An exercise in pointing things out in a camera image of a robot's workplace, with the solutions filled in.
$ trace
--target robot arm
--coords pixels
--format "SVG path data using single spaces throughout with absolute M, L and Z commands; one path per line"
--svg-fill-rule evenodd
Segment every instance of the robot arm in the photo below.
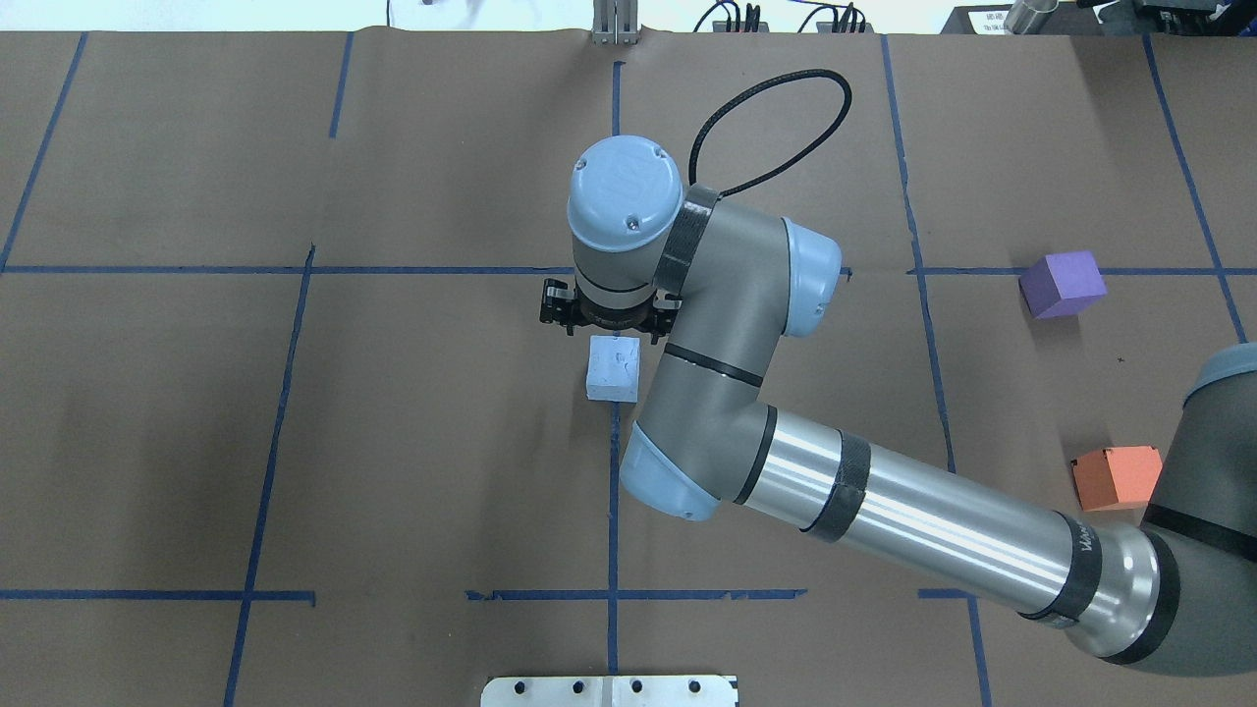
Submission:
M 578 160 L 568 220 L 583 321 L 640 326 L 657 289 L 684 302 L 621 464 L 640 501 L 703 521 L 730 499 L 944 577 L 1111 663 L 1257 668 L 1257 345 L 1205 366 L 1141 527 L 1091 527 L 758 400 L 777 340 L 811 333 L 830 303 L 832 240 L 686 190 L 635 136 Z

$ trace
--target label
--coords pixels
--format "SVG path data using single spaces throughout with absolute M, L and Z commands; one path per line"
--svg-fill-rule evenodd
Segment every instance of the label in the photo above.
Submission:
M 1004 18 L 1008 10 L 982 10 L 969 13 L 969 24 L 974 34 L 1004 34 Z

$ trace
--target silver metal tube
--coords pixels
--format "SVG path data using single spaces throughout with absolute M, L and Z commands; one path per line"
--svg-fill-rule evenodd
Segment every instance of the silver metal tube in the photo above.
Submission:
M 1012 34 L 1038 34 L 1058 5 L 1058 0 L 1016 0 L 1004 18 L 1004 30 Z
M 1072 551 L 1057 513 L 877 445 L 843 541 L 1023 613 L 1052 604 Z
M 1077 625 L 1065 629 L 1075 645 L 1101 658 L 1125 650 L 1153 619 L 1160 587 L 1156 554 L 1134 526 L 1097 527 L 1104 550 L 1100 585 Z
M 806 528 L 825 509 L 841 462 L 838 430 L 779 413 L 764 467 L 745 504 Z

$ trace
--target black cable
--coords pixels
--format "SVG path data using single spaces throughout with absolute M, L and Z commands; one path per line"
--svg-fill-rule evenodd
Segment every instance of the black cable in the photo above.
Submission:
M 851 84 L 847 83 L 847 79 L 843 78 L 842 74 L 840 74 L 837 72 L 832 72 L 830 69 L 803 69 L 801 72 L 791 72 L 788 74 L 782 74 L 782 75 L 778 75 L 778 77 L 773 77 L 773 78 L 771 78 L 768 81 L 757 83 L 755 86 L 752 86 L 750 88 L 743 91 L 742 93 L 739 93 L 738 96 L 735 96 L 732 101 L 729 101 L 724 106 L 720 106 L 720 109 L 718 109 L 715 113 L 711 113 L 711 117 L 708 118 L 708 121 L 705 123 L 703 123 L 703 127 L 699 130 L 699 133 L 694 137 L 694 146 L 690 148 L 690 165 L 689 165 L 690 166 L 690 170 L 689 170 L 690 171 L 690 184 L 694 184 L 694 182 L 698 181 L 699 151 L 703 148 L 703 141 L 706 140 L 708 133 L 711 131 L 711 128 L 715 126 L 715 123 L 718 123 L 720 121 L 720 118 L 728 116 L 730 111 L 733 111 L 738 106 L 745 103 L 747 101 L 749 101 L 754 96 L 757 96 L 759 93 L 763 93 L 764 91 L 768 91 L 769 88 L 773 88 L 774 86 L 782 86 L 782 84 L 796 82 L 796 81 L 803 81 L 803 79 L 807 79 L 807 78 L 825 78 L 825 79 L 830 79 L 830 81 L 837 83 L 840 87 L 842 87 L 842 108 L 838 111 L 837 117 L 833 118 L 833 122 L 830 123 L 830 127 L 825 128 L 825 132 L 822 132 L 820 135 L 820 137 L 817 137 L 816 140 L 813 140 L 812 143 L 808 145 L 807 147 L 799 150 L 799 152 L 797 155 L 794 155 L 789 160 L 786 160 L 784 162 L 782 162 L 782 165 L 779 167 L 776 167 L 776 169 L 773 169 L 773 170 L 771 170 L 768 172 L 764 172 L 764 174 L 757 176 L 755 179 L 753 179 L 750 181 L 739 184 L 738 186 L 734 186 L 733 189 L 727 189 L 727 190 L 724 190 L 724 191 L 720 192 L 720 196 L 729 196 L 732 194 L 738 194 L 739 191 L 745 191 L 745 190 L 750 189 L 752 186 L 763 184 L 763 182 L 773 179 L 774 176 L 777 176 L 777 175 L 784 172 L 786 170 L 793 167 L 799 160 L 802 160 L 803 157 L 807 157 L 813 150 L 816 150 L 817 147 L 820 147 L 822 142 L 825 142 L 826 140 L 828 140 L 830 136 L 833 135 L 833 132 L 836 130 L 838 130 L 838 126 L 842 125 L 842 121 L 845 121 L 846 117 L 847 117 L 847 112 L 851 109 Z
M 833 13 L 833 21 L 830 23 L 831 34 L 837 34 L 840 31 L 845 33 L 847 31 L 847 28 L 850 28 L 851 34 L 856 34 L 857 31 L 862 33 L 864 28 L 867 25 L 867 18 L 865 18 L 864 10 L 857 9 L 855 3 L 851 3 L 850 5 L 833 5 L 830 3 L 810 3 L 807 0 L 794 0 L 794 3 L 802 3 L 804 5 L 816 5 L 816 9 L 808 13 L 807 18 L 803 20 L 803 24 L 798 25 L 798 30 L 794 34 L 799 34 L 804 29 L 807 29 L 807 23 L 812 21 L 812 18 L 815 18 L 816 14 L 820 13 L 821 10 L 830 10 L 831 13 Z M 838 10 L 842 10 L 841 19 L 838 18 Z M 857 21 L 860 23 L 861 28 L 859 30 L 856 30 Z
M 734 18 L 737 18 L 735 20 L 729 20 L 728 5 L 733 5 Z M 708 8 L 708 11 L 703 13 L 703 16 L 699 18 L 699 21 L 694 25 L 694 31 L 698 31 L 699 29 L 703 28 L 703 20 L 708 19 L 708 16 L 711 13 L 714 13 L 716 8 L 724 8 L 724 15 L 725 15 L 724 31 L 738 31 L 739 29 L 742 29 L 742 8 L 739 8 L 738 4 L 734 3 L 733 0 L 718 0 L 715 4 Z
M 807 23 L 812 21 L 812 18 L 815 18 L 816 14 L 820 13 L 820 11 L 822 11 L 822 10 L 832 10 L 833 11 L 833 21 L 830 24 L 831 28 L 833 25 L 838 24 L 838 6 L 837 5 L 821 5 L 820 8 L 812 10 L 811 13 L 808 13 L 807 18 L 803 19 L 803 24 L 798 25 L 798 31 L 796 31 L 794 34 L 799 34 L 804 29 L 807 29 Z
M 855 25 L 856 25 L 856 23 L 855 23 L 855 9 L 856 9 L 856 6 L 855 6 L 854 3 L 851 5 L 847 5 L 847 8 L 845 10 L 842 10 L 842 19 L 838 20 L 837 26 L 831 26 L 830 31 L 846 33 L 848 23 L 851 24 L 851 29 L 855 29 Z
M 759 31 L 759 11 L 762 9 L 762 5 L 747 3 L 747 23 L 742 25 L 743 31 Z

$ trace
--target blue tape line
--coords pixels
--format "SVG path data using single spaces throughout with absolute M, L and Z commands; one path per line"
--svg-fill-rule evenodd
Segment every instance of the blue tape line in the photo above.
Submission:
M 288 414 L 288 394 L 293 385 L 293 361 L 297 359 L 297 341 L 302 336 L 302 320 L 305 317 L 305 298 L 310 289 L 310 276 L 314 264 L 314 247 L 305 255 L 305 268 L 302 273 L 302 288 L 297 296 L 297 313 L 293 315 L 293 333 L 288 340 L 288 359 L 284 361 L 284 382 L 279 389 L 279 405 L 275 409 L 275 426 L 270 433 L 270 453 L 266 455 L 266 476 L 261 482 L 261 501 L 258 503 L 258 522 L 253 531 L 253 547 L 249 550 L 249 571 L 245 575 L 245 594 L 251 594 L 258 582 L 258 564 L 261 560 L 261 540 L 266 533 L 266 516 L 270 511 L 270 492 L 275 484 L 275 465 L 279 462 L 279 434 Z M 235 702 L 236 679 L 240 676 L 240 659 L 244 657 L 244 640 L 249 630 L 249 610 L 253 601 L 245 596 L 240 601 L 240 618 L 236 621 L 235 647 L 231 650 L 231 668 L 228 672 L 228 687 L 222 697 L 224 707 Z
M 943 366 L 939 364 L 938 343 L 934 337 L 934 317 L 930 315 L 929 291 L 925 284 L 924 257 L 921 239 L 916 231 L 916 215 L 913 213 L 913 200 L 908 195 L 908 156 L 904 151 L 904 128 L 899 120 L 899 99 L 895 97 L 895 72 L 890 65 L 890 43 L 881 35 L 881 58 L 886 69 L 886 94 L 890 98 L 890 120 L 895 128 L 895 151 L 899 155 L 899 180 L 904 190 L 904 214 L 908 216 L 908 230 L 913 234 L 913 264 L 916 270 L 916 291 L 921 299 L 921 321 L 925 325 L 925 347 L 930 356 L 930 375 L 934 377 L 934 404 L 938 408 L 939 423 L 943 425 L 943 442 L 947 445 L 947 470 L 955 473 L 955 452 L 952 448 L 952 423 L 947 413 L 947 396 L 943 394 Z
M 982 643 L 982 621 L 978 619 L 978 598 L 963 589 L 919 589 L 918 599 L 963 599 L 969 609 L 969 637 L 973 640 L 973 660 L 978 668 L 978 693 L 982 707 L 991 707 L 991 678 L 987 674 L 987 649 Z
M 620 135 L 620 67 L 623 62 L 611 64 L 611 135 Z
M 297 265 L 13 265 L 19 274 L 161 274 L 161 276 L 298 276 Z M 316 276 L 569 276 L 572 267 L 480 267 L 480 265 L 316 265 Z
M 806 589 L 622 589 L 620 599 L 632 601 L 792 601 Z
M 913 268 L 908 274 L 923 276 L 1021 276 L 1029 268 Z M 1257 273 L 1257 268 L 1228 268 L 1227 274 Z M 1114 277 L 1165 276 L 1165 277 L 1216 277 L 1214 268 L 1100 268 L 1100 274 Z
M 1209 258 L 1213 260 L 1214 274 L 1218 277 L 1218 286 L 1222 287 L 1222 298 L 1227 301 L 1227 312 L 1231 315 L 1231 325 L 1236 327 L 1236 337 L 1241 343 L 1248 342 L 1244 333 L 1244 325 L 1239 321 L 1239 311 L 1236 301 L 1231 296 L 1231 284 L 1227 283 L 1226 270 L 1222 268 L 1222 257 L 1218 255 L 1218 247 L 1213 242 L 1213 230 L 1209 229 L 1209 220 L 1204 216 L 1204 205 L 1200 204 L 1200 194 L 1195 189 L 1195 179 L 1192 177 L 1192 167 L 1187 164 L 1187 155 L 1183 152 L 1183 143 L 1179 141 L 1178 128 L 1174 126 L 1174 116 L 1170 113 L 1170 104 L 1165 99 L 1165 88 L 1161 86 L 1161 73 L 1156 68 L 1156 54 L 1153 52 L 1153 38 L 1144 35 L 1144 55 L 1148 58 L 1148 70 L 1153 74 L 1153 87 L 1156 88 L 1156 101 L 1161 104 L 1161 114 L 1165 117 L 1165 128 L 1170 133 L 1170 142 L 1174 143 L 1174 155 L 1178 156 L 1179 169 L 1183 171 L 1183 180 L 1187 181 L 1187 191 L 1192 196 L 1192 208 L 1195 209 L 1195 220 L 1200 224 L 1200 233 L 1204 234 L 1204 244 L 1209 248 Z
M 317 276 L 569 276 L 576 270 L 563 268 L 481 267 L 481 265 L 321 265 Z
M 792 601 L 806 589 L 495 589 L 463 593 L 468 601 Z
M 468 590 L 468 601 L 605 601 L 605 589 L 495 589 L 489 594 Z
M 982 623 L 978 620 L 978 598 L 965 600 L 969 608 L 969 634 L 973 637 L 973 660 L 978 667 L 978 692 L 982 707 L 991 707 L 991 678 L 987 677 L 987 649 L 982 645 Z
M 969 599 L 973 596 L 963 589 L 919 589 L 918 599 Z
M 300 601 L 314 606 L 313 591 L 161 590 L 161 589 L 0 589 L 9 601 Z
M 21 190 L 21 200 L 18 201 L 18 210 L 13 214 L 13 224 L 9 225 L 9 237 L 5 238 L 4 248 L 0 249 L 0 274 L 9 264 L 9 254 L 13 253 L 13 244 L 18 240 L 18 230 L 21 229 L 21 219 L 26 215 L 26 205 L 30 204 L 30 192 L 35 190 L 35 181 L 39 179 L 39 169 L 44 165 L 44 156 L 48 155 L 48 145 L 53 141 L 53 132 L 57 130 L 57 121 L 62 117 L 62 108 L 65 107 L 65 97 L 70 93 L 70 84 L 74 83 L 74 74 L 78 72 L 79 59 L 83 58 L 83 49 L 87 47 L 87 33 L 79 34 L 78 47 L 74 49 L 74 58 L 70 59 L 70 68 L 65 70 L 65 81 L 62 83 L 62 93 L 57 97 L 53 107 L 53 116 L 48 118 L 48 127 L 44 128 L 44 140 L 35 152 L 35 164 L 26 176 L 26 186 Z
M 235 688 L 240 681 L 240 660 L 244 658 L 244 634 L 249 630 L 249 611 L 253 601 L 248 599 L 240 601 L 240 615 L 236 618 L 236 639 L 231 649 L 231 667 L 228 668 L 228 687 L 222 693 L 222 707 L 235 704 Z
M 14 265 L 10 273 L 33 276 L 255 276 L 299 274 L 292 265 Z
M 607 674 L 620 674 L 620 404 L 611 404 L 607 491 Z
M 349 55 L 353 53 L 353 33 L 344 33 L 344 54 L 341 55 L 341 83 L 336 87 L 336 104 L 332 107 L 332 127 L 327 128 L 327 136 L 336 140 L 336 132 L 341 128 L 341 103 L 344 101 L 344 84 L 349 79 Z

